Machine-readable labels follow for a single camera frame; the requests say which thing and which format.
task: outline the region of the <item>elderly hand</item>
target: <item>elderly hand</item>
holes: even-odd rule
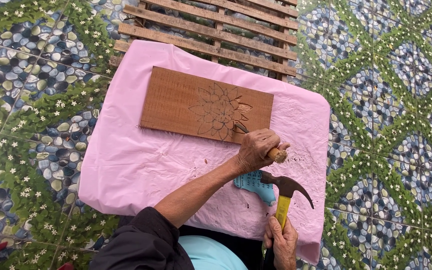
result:
[[[278,150],[286,150],[290,147],[289,143],[279,145],[280,142],[279,136],[267,128],[245,134],[236,158],[241,174],[273,164],[274,160],[267,156],[269,150],[273,147],[277,147]]]
[[[296,243],[298,232],[291,225],[289,218],[286,218],[284,230],[281,230],[278,220],[273,216],[269,217],[264,233],[264,246],[269,249],[273,247],[274,267],[277,270],[296,269]]]

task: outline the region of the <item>light blue shirt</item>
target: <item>light blue shirt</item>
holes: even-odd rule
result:
[[[181,236],[179,244],[188,253],[195,270],[248,270],[229,248],[199,235]]]

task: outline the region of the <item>tiled floor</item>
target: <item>tiled floor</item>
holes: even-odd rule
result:
[[[129,23],[124,4],[137,1],[0,0],[1,269],[84,269],[117,226],[79,200],[77,184],[115,72],[112,45],[129,38],[117,32]],[[300,0],[296,9],[289,82],[331,105],[321,259],[297,268],[432,270],[432,0]]]

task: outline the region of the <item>claw hammer head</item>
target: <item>claw hammer head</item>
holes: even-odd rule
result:
[[[279,189],[279,196],[285,196],[288,198],[293,197],[293,193],[295,190],[299,191],[308,199],[309,204],[311,204],[311,208],[315,209],[315,206],[313,205],[313,200],[311,200],[311,197],[309,196],[308,192],[304,189],[302,185],[300,185],[297,181],[294,181],[293,179],[286,177],[286,176],[273,176],[272,174],[268,173],[267,171],[262,171],[261,175],[261,183],[263,184],[274,184]]]

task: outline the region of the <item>pencil flower drawing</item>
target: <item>pencil flower drawing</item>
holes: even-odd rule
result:
[[[221,140],[233,137],[234,123],[244,126],[248,118],[244,113],[249,112],[253,107],[241,103],[241,95],[238,95],[238,88],[221,88],[217,83],[208,89],[198,88],[199,104],[189,107],[189,110],[200,116],[201,123],[198,135],[211,133]]]

